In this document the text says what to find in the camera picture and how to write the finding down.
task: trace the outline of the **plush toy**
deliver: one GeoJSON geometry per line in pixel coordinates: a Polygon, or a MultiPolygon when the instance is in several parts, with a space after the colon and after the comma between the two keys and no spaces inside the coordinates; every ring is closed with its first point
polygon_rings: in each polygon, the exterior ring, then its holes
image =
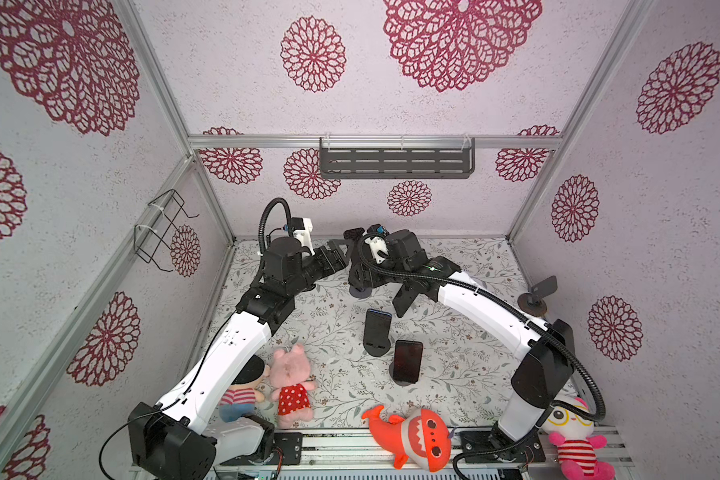
{"type": "MultiPolygon", "coordinates": [[[[562,394],[555,398],[589,411],[581,398],[562,394]]],[[[595,458],[595,449],[608,445],[608,441],[603,436],[591,436],[595,431],[593,422],[555,407],[541,429],[550,434],[550,443],[557,446],[557,461],[568,480],[613,480],[616,476],[611,464],[595,458]]]]}
{"type": "Polygon", "coordinates": [[[307,391],[314,390],[316,384],[307,381],[312,368],[304,353],[304,345],[297,343],[288,353],[283,349],[275,350],[272,356],[269,384],[276,390],[269,399],[279,401],[277,425],[290,428],[296,420],[312,420],[314,412],[307,391]]]}
{"type": "Polygon", "coordinates": [[[420,468],[436,472],[451,460],[451,436],[440,416],[420,408],[408,418],[393,415],[386,423],[380,417],[384,405],[362,415],[368,419],[373,439],[384,450],[394,454],[394,467],[403,468],[408,458],[420,468]]]}
{"type": "Polygon", "coordinates": [[[232,381],[219,402],[219,417],[223,422],[234,422],[244,415],[251,415],[256,403],[266,400],[256,388],[269,375],[269,365],[254,355],[232,381]]]}

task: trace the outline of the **black smartphone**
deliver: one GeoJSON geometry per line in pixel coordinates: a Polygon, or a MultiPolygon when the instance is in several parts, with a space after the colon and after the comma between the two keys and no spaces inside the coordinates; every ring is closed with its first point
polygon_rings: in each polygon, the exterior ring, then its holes
{"type": "Polygon", "coordinates": [[[398,340],[394,343],[392,379],[396,382],[416,383],[422,370],[424,344],[412,340],[398,340]]]}
{"type": "Polygon", "coordinates": [[[382,356],[392,346],[389,342],[389,327],[392,325],[392,314],[382,310],[368,309],[365,312],[365,331],[363,347],[372,356],[382,356]]]}

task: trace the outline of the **pink and white plush toy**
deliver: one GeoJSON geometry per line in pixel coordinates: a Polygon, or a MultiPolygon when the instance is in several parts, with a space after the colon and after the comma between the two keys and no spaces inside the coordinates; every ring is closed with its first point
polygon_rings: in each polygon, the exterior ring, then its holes
{"type": "MultiPolygon", "coordinates": [[[[589,411],[581,398],[559,394],[555,399],[589,411]]],[[[550,434],[550,442],[557,446],[557,461],[568,480],[613,480],[616,476],[611,464],[597,461],[595,449],[608,445],[608,441],[603,436],[591,436],[595,431],[593,422],[555,407],[541,429],[550,434]]]]}
{"type": "Polygon", "coordinates": [[[277,425],[290,428],[297,420],[312,420],[314,412],[309,404],[307,391],[314,390],[317,385],[308,382],[312,368],[304,345],[297,343],[286,353],[283,349],[275,350],[272,355],[272,368],[269,371],[269,384],[275,387],[269,399],[278,402],[277,425]]]}

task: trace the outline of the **pink striped shirt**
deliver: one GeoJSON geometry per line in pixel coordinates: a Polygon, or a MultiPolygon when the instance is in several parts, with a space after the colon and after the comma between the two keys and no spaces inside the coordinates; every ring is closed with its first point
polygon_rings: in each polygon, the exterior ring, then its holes
{"type": "Polygon", "coordinates": [[[256,403],[256,393],[253,389],[232,390],[229,388],[222,395],[219,405],[239,405],[241,403],[256,403]]]}
{"type": "Polygon", "coordinates": [[[567,440],[557,447],[557,461],[573,460],[578,463],[585,476],[595,474],[595,449],[587,440],[567,440]]]}

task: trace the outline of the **leaf patterned table surface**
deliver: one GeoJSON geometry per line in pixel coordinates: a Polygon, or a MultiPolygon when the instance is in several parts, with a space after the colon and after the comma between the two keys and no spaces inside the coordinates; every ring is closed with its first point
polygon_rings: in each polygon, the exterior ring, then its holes
{"type": "MultiPolygon", "coordinates": [[[[509,303],[527,289],[506,240],[422,239],[421,243],[430,257],[446,256],[509,303]]],[[[257,242],[241,241],[236,248],[206,344],[234,311],[259,265],[257,242]]],[[[416,408],[430,408],[450,426],[490,425],[501,415],[512,393],[510,378],[518,361],[499,341],[460,313],[419,296],[403,318],[392,319],[393,345],[396,340],[424,344],[419,381],[400,387],[388,372],[394,348],[376,358],[362,347],[365,311],[394,313],[392,298],[399,285],[374,289],[372,296],[358,300],[349,295],[347,274],[345,269],[320,280],[313,291],[300,293],[296,310],[257,353],[271,363],[275,349],[304,344],[318,384],[310,392],[315,419],[294,427],[360,427],[362,413],[378,404],[385,405],[387,415],[406,416],[416,408]]],[[[272,390],[266,381],[259,389],[272,390]]],[[[565,390],[574,391],[571,384],[565,390]]],[[[259,403],[257,413],[274,422],[276,404],[259,403]]]]}

